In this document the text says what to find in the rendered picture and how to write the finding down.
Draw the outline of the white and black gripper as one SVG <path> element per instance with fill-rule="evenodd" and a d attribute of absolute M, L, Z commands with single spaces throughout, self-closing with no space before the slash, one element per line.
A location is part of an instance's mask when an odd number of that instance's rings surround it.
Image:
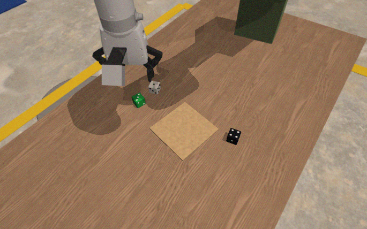
<path fill-rule="evenodd" d="M 148 46 L 146 34 L 141 21 L 131 30 L 122 33 L 111 33 L 103 29 L 100 23 L 100 35 L 102 48 L 93 52 L 92 57 L 102 65 L 106 63 L 113 47 L 126 48 L 126 53 L 122 64 L 144 65 L 147 68 L 148 81 L 154 77 L 153 68 L 157 66 L 162 58 L 162 52 Z M 153 59 L 148 55 L 155 56 Z M 105 58 L 102 57 L 105 55 Z"/>

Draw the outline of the tan flat square mat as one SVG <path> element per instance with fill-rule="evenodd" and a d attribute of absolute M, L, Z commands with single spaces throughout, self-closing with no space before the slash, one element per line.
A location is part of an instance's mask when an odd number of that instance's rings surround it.
<path fill-rule="evenodd" d="M 184 161 L 219 129 L 184 102 L 150 130 Z"/>

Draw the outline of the black die with white pips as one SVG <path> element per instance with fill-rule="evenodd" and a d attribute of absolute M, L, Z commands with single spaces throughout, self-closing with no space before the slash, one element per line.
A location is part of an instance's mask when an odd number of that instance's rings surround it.
<path fill-rule="evenodd" d="M 237 145 L 240 135 L 241 131 L 231 128 L 226 141 Z"/>

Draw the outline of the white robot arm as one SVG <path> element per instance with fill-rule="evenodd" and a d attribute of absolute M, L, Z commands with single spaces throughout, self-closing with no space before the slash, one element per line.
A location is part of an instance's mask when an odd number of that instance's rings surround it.
<path fill-rule="evenodd" d="M 131 30 L 143 20 L 137 13 L 133 0 L 94 0 L 101 25 L 111 33 Z M 125 64 L 122 64 L 126 48 L 113 47 L 106 63 L 102 63 L 102 85 L 125 86 Z"/>

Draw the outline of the green die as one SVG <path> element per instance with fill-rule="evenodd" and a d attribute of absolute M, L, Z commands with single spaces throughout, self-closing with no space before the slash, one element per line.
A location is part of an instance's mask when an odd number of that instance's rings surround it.
<path fill-rule="evenodd" d="M 143 95 L 141 93 L 138 93 L 138 94 L 132 96 L 132 101 L 133 101 L 133 103 L 135 104 L 135 106 L 137 108 L 139 108 L 139 107 L 146 104 L 145 98 L 143 97 Z"/>

